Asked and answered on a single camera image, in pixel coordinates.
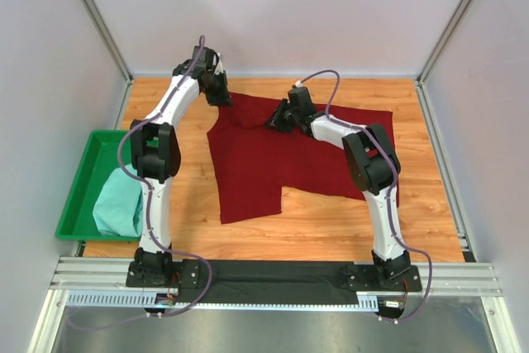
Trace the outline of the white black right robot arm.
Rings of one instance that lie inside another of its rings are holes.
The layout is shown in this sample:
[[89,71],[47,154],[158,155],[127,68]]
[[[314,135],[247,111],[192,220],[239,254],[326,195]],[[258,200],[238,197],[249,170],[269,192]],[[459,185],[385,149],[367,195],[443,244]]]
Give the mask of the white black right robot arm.
[[354,185],[368,204],[374,230],[372,279],[392,289],[411,267],[398,220],[400,163],[384,127],[346,122],[327,110],[318,111],[306,87],[294,86],[265,125],[280,132],[300,130],[316,141],[344,151]]

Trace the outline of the dark red t-shirt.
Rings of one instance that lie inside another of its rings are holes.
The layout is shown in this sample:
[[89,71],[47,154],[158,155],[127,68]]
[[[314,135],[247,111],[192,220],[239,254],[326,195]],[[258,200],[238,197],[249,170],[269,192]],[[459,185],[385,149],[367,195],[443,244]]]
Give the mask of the dark red t-shirt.
[[283,187],[361,200],[344,151],[295,129],[265,123],[278,99],[233,93],[207,134],[223,224],[281,213]]

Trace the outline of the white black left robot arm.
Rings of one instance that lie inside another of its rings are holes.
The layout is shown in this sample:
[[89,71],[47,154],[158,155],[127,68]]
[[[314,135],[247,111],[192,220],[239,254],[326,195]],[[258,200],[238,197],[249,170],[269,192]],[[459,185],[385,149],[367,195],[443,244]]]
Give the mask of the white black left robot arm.
[[219,53],[197,45],[192,58],[174,69],[155,109],[145,119],[131,123],[131,165],[141,182],[143,227],[129,265],[128,287],[164,288],[176,279],[177,267],[169,252],[170,192],[181,165],[176,127],[200,94],[211,106],[232,105]]

